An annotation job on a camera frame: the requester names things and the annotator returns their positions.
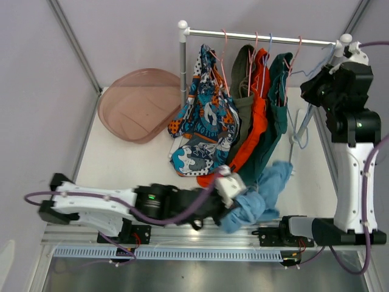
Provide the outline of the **dark teal shorts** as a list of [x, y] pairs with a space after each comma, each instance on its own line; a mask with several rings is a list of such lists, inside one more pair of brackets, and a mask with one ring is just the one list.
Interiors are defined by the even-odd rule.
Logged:
[[267, 129], [248, 161], [238, 171], [248, 186], [262, 174], [281, 136], [287, 131], [287, 105], [283, 104], [288, 68], [284, 61], [290, 63], [292, 58], [291, 52], [278, 54], [269, 67], [271, 84], [266, 98]]

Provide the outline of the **light blue shorts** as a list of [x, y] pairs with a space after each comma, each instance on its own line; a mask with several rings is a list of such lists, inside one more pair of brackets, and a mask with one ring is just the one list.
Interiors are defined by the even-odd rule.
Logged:
[[279, 194], [291, 178], [293, 165], [275, 161], [265, 167], [255, 183], [235, 198], [235, 207], [220, 219], [220, 228], [232, 234], [243, 226], [272, 221], [280, 215], [276, 208]]

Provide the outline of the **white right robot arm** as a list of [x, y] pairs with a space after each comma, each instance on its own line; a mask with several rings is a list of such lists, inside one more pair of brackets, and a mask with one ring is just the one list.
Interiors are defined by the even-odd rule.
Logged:
[[381, 143], [381, 119], [366, 108], [373, 81], [371, 66], [346, 61], [326, 65], [301, 86], [301, 97], [322, 107], [337, 163], [337, 205], [333, 218], [288, 216], [278, 240], [292, 245], [299, 237], [319, 246], [384, 245], [374, 214], [374, 168]]

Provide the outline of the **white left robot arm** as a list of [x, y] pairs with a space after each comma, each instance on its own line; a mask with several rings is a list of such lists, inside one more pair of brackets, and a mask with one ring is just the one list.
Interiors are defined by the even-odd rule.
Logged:
[[216, 187], [187, 190], [151, 184], [135, 189], [94, 189], [78, 186], [64, 174], [55, 173], [50, 182], [50, 199], [40, 203], [38, 214], [47, 223], [75, 222], [126, 243], [132, 229], [125, 221], [153, 226], [190, 224], [199, 230], [206, 218], [218, 222], [226, 210], [225, 197]]

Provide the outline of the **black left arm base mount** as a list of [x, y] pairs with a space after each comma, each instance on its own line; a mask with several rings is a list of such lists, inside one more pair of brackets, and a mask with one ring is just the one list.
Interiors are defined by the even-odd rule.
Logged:
[[140, 240], [140, 245], [149, 245], [151, 238], [151, 226], [132, 224], [124, 227], [118, 237], [113, 237], [111, 240], [121, 245], [135, 245]]

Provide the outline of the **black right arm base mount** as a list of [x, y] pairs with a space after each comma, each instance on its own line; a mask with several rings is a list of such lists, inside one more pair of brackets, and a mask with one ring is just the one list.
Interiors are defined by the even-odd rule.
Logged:
[[306, 237], [291, 235], [283, 228], [257, 228], [251, 232], [263, 247], [314, 247], [314, 242]]

